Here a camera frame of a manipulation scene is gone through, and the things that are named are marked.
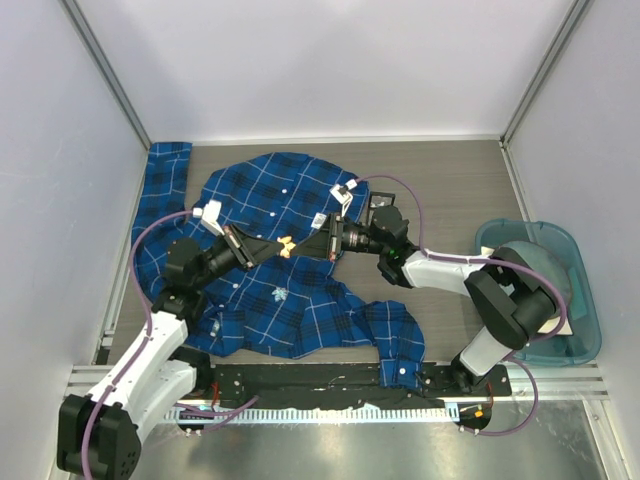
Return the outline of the orange leaf brooch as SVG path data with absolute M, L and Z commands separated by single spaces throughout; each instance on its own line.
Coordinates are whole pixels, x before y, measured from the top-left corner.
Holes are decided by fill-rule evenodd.
M 296 244 L 293 242 L 291 236 L 278 237 L 277 242 L 281 245 L 279 255 L 283 258 L 290 258 L 292 251 L 295 249 Z

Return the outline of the blue plaid shirt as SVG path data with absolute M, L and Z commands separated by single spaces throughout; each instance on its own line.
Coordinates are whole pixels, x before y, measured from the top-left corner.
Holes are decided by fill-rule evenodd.
M 149 299 L 164 287 L 174 241 L 188 237 L 208 248 L 215 240 L 199 220 L 186 216 L 191 150 L 188 143 L 157 143 L 148 154 L 131 236 L 136 278 Z M 320 216 L 339 209 L 330 189 L 351 177 L 304 153 L 267 153 L 214 171 L 197 206 L 216 200 L 224 223 L 258 238 L 300 242 Z M 230 271 L 205 288 L 204 313 L 187 344 L 219 357 L 245 349 L 286 359 L 372 345 L 382 386 L 416 388 L 426 353 L 416 320 L 401 303 L 363 301 L 333 277 L 333 269 L 330 261 L 296 256 Z

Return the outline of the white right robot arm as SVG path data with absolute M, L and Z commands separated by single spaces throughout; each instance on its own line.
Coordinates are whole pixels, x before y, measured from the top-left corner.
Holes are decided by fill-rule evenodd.
M 483 327 L 451 362 L 453 386 L 465 395 L 483 388 L 493 367 L 522 350 L 547 321 L 566 317 L 572 296 L 569 275 L 545 248 L 516 240 L 489 255 L 424 252 L 409 240 L 408 227 L 391 205 L 375 209 L 366 224 L 332 213 L 291 253 L 330 261 L 345 251 L 373 254 L 392 285 L 468 296 Z

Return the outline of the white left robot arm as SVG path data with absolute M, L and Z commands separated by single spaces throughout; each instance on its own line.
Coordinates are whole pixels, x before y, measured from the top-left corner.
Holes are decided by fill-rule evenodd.
M 202 249 L 192 238 L 171 244 L 145 326 L 118 363 L 84 395 L 68 395 L 58 416 L 57 467 L 86 479 L 128 479 L 149 433 L 183 396 L 205 397 L 213 375 L 181 348 L 205 309 L 204 289 L 234 269 L 289 256 L 290 237 L 265 240 L 228 225 Z

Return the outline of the silver blue leaf brooch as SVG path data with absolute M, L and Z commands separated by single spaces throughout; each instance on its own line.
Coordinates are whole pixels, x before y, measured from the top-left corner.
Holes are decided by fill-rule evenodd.
M 274 301 L 275 302 L 282 302 L 285 301 L 287 296 L 288 296 L 288 290 L 285 288 L 281 288 L 281 287 L 276 287 L 273 291 L 272 291 L 272 296 L 274 297 Z

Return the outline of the round blue plate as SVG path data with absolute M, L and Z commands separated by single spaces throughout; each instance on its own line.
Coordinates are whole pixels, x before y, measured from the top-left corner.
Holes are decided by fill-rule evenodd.
M 504 248 L 513 250 L 526 266 L 546 278 L 569 303 L 572 287 L 569 276 L 557 258 L 547 249 L 532 242 L 516 240 L 503 244 Z

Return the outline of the black square frame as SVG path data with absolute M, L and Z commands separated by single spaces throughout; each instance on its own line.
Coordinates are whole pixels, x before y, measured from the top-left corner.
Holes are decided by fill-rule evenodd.
M 371 191 L 367 206 L 367 223 L 370 224 L 375 211 L 381 207 L 390 206 L 395 203 L 394 193 Z

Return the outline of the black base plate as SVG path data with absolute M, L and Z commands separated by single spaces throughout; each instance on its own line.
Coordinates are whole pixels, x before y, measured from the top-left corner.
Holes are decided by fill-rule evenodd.
M 440 407 L 446 399 L 509 397 L 507 369 L 497 365 L 482 380 L 462 383 L 447 365 L 427 362 L 415 373 L 407 367 L 399 377 L 407 386 L 385 386 L 376 363 L 333 364 L 222 364 L 196 383 L 205 398 L 215 397 L 221 407 L 236 409 L 257 397 L 262 409 L 343 410 L 367 404 L 383 409 Z

